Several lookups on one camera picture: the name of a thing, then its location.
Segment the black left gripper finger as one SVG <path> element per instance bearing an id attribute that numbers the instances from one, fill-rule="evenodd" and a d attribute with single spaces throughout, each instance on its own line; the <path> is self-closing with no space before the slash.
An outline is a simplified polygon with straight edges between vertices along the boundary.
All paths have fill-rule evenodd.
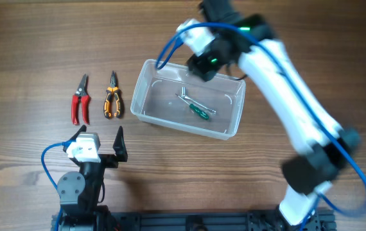
<path id="1" fill-rule="evenodd" d="M 87 127 L 85 125 L 82 125 L 78 131 L 67 141 L 64 142 L 64 145 L 63 145 L 63 151 L 66 152 L 68 147 L 70 146 L 70 144 L 72 142 L 75 142 L 76 141 L 76 138 L 79 136 L 79 134 L 81 132 L 86 132 L 87 131 Z"/>
<path id="2" fill-rule="evenodd" d="M 128 161 L 128 153 L 125 146 L 123 127 L 120 126 L 118 132 L 116 134 L 116 138 L 114 140 L 113 150 L 115 151 L 116 158 L 118 162 L 127 162 Z"/>

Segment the silver socket wrench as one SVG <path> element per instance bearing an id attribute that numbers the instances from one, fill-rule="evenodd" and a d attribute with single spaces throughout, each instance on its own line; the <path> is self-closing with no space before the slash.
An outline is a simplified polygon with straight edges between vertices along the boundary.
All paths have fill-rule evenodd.
<path id="1" fill-rule="evenodd" d="M 200 102 L 194 100 L 193 98 L 189 97 L 187 94 L 186 94 L 186 88 L 185 87 L 182 87 L 181 88 L 181 91 L 180 91 L 180 96 L 183 98 L 183 99 L 186 99 L 186 100 L 189 100 L 191 102 L 193 102 L 194 104 L 197 104 L 198 106 L 202 107 L 203 109 L 213 113 L 213 114 L 216 114 L 216 111 L 214 109 L 211 109 L 203 104 L 201 104 Z"/>

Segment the green handled screwdriver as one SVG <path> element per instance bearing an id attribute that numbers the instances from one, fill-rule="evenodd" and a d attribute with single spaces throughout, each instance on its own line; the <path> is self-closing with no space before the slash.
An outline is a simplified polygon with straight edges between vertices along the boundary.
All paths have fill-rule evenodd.
<path id="1" fill-rule="evenodd" d="M 178 98 L 180 98 L 183 102 L 185 102 L 186 104 L 189 105 L 189 108 L 195 113 L 197 114 L 200 118 L 204 119 L 204 120 L 209 120 L 209 115 L 203 111 L 202 109 L 200 109 L 199 107 L 195 106 L 193 103 L 188 102 L 187 100 L 185 100 L 182 96 L 179 96 L 178 94 L 176 94 L 176 96 Z"/>

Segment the clear plastic container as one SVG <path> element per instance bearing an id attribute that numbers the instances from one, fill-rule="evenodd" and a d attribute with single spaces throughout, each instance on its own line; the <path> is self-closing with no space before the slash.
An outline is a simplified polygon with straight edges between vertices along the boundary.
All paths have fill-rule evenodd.
<path id="1" fill-rule="evenodd" d="M 140 121 L 221 140 L 237 133 L 245 81 L 224 74 L 203 81 L 184 65 L 155 64 L 145 61 L 135 86 L 130 111 Z"/>

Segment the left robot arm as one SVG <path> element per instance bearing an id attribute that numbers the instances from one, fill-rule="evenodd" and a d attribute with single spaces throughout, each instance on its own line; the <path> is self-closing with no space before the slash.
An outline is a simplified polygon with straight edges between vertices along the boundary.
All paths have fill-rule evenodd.
<path id="1" fill-rule="evenodd" d="M 128 160 L 123 128 L 119 127 L 113 143 L 113 154 L 99 154 L 97 133 L 87 132 L 83 125 L 63 151 L 78 167 L 78 171 L 64 174 L 57 183 L 60 212 L 51 222 L 52 230 L 121 230 L 120 224 L 106 205 L 104 174 Z"/>

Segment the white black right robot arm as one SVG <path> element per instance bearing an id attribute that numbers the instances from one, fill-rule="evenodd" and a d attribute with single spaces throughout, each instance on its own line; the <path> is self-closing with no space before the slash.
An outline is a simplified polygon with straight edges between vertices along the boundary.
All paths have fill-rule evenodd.
<path id="1" fill-rule="evenodd" d="M 210 81 L 236 64 L 256 84 L 297 152 L 281 166 L 288 187 L 279 212 L 289 225 L 302 225 L 340 171 L 354 165 L 360 136 L 342 128 L 317 101 L 263 16 L 243 17 L 229 1 L 202 1 L 199 9 L 204 22 L 190 19 L 180 27 L 193 51 L 189 70 Z"/>

